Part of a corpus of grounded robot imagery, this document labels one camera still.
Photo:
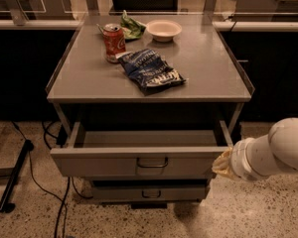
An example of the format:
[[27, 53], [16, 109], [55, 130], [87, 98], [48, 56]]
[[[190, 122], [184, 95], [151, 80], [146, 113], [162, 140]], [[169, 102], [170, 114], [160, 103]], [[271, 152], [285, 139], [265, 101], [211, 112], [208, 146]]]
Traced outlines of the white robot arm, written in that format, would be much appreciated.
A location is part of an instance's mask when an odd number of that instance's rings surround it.
[[298, 118], [275, 123], [267, 135], [238, 141], [218, 156], [212, 171], [234, 180], [258, 181], [298, 173]]

